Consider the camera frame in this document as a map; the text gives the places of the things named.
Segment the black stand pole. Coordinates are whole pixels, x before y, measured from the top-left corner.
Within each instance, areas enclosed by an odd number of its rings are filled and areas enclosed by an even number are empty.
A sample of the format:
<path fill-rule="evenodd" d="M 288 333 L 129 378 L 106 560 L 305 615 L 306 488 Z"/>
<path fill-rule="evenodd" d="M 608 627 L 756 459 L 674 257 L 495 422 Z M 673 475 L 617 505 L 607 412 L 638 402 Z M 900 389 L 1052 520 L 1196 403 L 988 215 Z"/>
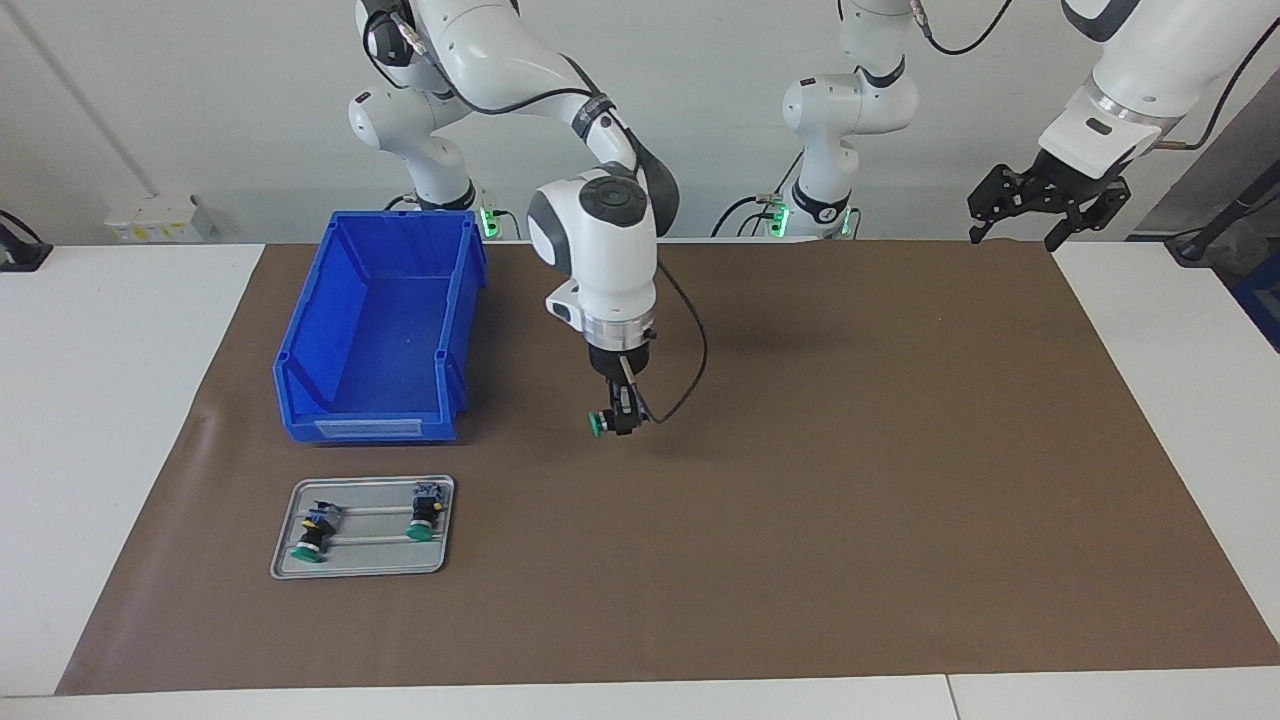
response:
<path fill-rule="evenodd" d="M 1206 225 L 1175 233 L 1164 241 L 1164 246 L 1180 266 L 1207 266 L 1204 258 L 1216 240 L 1231 225 L 1266 209 L 1276 199 L 1280 199 L 1280 158 Z"/>

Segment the brown paper table mat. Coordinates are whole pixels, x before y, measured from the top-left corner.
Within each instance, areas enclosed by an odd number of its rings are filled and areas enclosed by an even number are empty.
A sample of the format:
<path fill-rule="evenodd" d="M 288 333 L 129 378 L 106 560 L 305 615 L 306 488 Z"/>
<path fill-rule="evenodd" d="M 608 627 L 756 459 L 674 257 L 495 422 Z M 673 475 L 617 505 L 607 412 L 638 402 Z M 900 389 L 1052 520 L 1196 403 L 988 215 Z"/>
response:
<path fill-rule="evenodd" d="M 264 251 L 59 694 L 1280 666 L 1053 259 L 676 245 L 710 334 L 672 421 L 594 438 L 559 277 L 490 247 L 460 442 L 315 447 Z M 306 479 L 454 478 L 444 566 L 280 582 Z"/>

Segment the blue plastic storage bin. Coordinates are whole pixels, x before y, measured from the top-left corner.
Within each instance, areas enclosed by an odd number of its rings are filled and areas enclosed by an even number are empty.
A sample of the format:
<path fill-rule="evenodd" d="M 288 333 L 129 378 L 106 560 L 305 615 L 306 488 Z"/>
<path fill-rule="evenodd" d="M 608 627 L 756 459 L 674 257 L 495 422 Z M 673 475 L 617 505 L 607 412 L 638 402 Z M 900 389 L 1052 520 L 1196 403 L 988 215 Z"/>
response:
<path fill-rule="evenodd" d="M 273 366 L 285 433 L 305 445 L 444 443 L 486 256 L 472 211 L 335 211 Z"/>

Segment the white wall socket box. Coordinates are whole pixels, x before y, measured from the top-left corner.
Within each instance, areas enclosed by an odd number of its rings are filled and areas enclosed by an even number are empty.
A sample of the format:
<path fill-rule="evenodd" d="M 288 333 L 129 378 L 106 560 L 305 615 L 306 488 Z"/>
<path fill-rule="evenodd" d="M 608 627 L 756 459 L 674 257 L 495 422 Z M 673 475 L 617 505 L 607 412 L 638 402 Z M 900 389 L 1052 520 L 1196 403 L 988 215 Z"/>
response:
<path fill-rule="evenodd" d="M 122 243 L 206 243 L 215 225 L 192 193 L 105 197 L 102 225 Z"/>

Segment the silver metal tray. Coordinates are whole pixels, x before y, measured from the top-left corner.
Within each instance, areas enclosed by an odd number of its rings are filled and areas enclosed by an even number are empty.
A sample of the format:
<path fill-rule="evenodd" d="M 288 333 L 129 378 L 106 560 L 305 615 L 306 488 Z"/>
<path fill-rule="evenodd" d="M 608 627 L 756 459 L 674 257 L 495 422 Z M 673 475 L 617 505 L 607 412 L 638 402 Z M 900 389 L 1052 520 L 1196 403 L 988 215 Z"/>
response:
<path fill-rule="evenodd" d="M 425 543 L 404 534 L 412 515 L 413 488 L 424 482 L 440 483 L 448 492 L 436 536 Z M 285 582 L 435 573 L 445 564 L 454 492 L 454 478 L 444 474 L 302 480 L 291 492 L 270 574 Z M 302 533 L 303 515 L 317 501 L 339 505 L 340 524 L 325 543 L 321 562 L 301 562 L 288 552 Z"/>

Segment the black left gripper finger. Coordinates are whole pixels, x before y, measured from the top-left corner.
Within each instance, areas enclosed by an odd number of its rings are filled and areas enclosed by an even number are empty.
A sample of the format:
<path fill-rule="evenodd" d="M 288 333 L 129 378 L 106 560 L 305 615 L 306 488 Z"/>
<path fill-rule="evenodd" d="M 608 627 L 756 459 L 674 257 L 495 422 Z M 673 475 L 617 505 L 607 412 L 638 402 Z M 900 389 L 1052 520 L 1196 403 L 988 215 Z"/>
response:
<path fill-rule="evenodd" d="M 980 243 L 997 223 L 1041 209 L 1041 197 L 1029 190 L 1033 179 L 1028 172 L 1009 165 L 996 165 L 987 173 L 968 195 L 972 243 Z"/>
<path fill-rule="evenodd" d="M 1102 231 L 1124 208 L 1132 196 L 1125 179 L 1114 179 L 1089 202 L 1061 188 L 1052 188 L 1048 209 L 1060 214 L 1059 222 L 1044 237 L 1047 251 L 1057 251 L 1074 234 L 1084 231 Z"/>

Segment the blue crate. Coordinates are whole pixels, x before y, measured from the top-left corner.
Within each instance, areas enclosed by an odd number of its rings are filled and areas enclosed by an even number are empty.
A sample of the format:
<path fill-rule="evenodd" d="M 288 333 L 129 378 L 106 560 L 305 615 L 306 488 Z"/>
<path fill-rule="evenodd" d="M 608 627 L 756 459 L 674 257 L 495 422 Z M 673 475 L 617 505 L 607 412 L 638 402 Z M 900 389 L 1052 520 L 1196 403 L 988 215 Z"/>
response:
<path fill-rule="evenodd" d="M 1235 283 L 1231 296 L 1271 347 L 1280 354 L 1280 275 L 1256 272 Z"/>

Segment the grey partition panel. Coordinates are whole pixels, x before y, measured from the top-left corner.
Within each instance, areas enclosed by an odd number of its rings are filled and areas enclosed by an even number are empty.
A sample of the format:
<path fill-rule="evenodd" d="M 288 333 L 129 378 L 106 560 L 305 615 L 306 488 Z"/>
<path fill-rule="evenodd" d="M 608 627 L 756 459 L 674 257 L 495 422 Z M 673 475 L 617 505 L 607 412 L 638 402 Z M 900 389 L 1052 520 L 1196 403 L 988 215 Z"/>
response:
<path fill-rule="evenodd" d="M 1280 74 L 1217 132 L 1128 240 L 1142 242 L 1204 224 L 1277 159 Z"/>

